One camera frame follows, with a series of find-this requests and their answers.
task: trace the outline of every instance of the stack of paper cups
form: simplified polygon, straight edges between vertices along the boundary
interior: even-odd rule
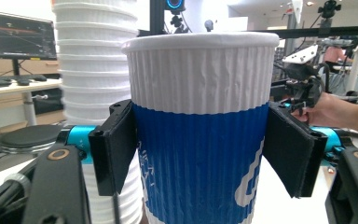
[[[136,0],[55,0],[62,103],[68,124],[101,125],[109,106],[130,99],[123,42],[135,38]],[[142,182],[138,158],[132,161],[118,196],[122,223],[142,218]],[[92,223],[115,223],[111,197],[100,197],[92,164],[83,165]]]

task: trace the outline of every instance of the black robotic mount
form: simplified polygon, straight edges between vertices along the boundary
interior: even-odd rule
[[[326,199],[329,222],[357,224],[358,148],[341,130],[334,130],[339,144],[327,148],[329,136],[291,116],[298,105],[316,104],[320,92],[314,80],[308,77],[308,82],[299,80],[287,87],[295,100],[270,102],[263,155],[290,197],[297,198],[311,196],[322,160],[336,165],[337,177]],[[98,191],[112,196],[116,224],[120,223],[117,196],[137,148],[131,105],[131,100],[111,105],[111,116],[88,135]],[[81,167],[87,154],[68,142],[75,127],[62,129],[55,145],[19,172],[21,178],[0,187],[0,223],[90,223]]]

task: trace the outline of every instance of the computer monitor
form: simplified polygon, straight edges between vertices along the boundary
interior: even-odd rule
[[[57,60],[53,22],[0,13],[0,59]]]

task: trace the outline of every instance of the monitor screen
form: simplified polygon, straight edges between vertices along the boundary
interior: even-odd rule
[[[57,60],[53,22],[0,13],[0,59]]]

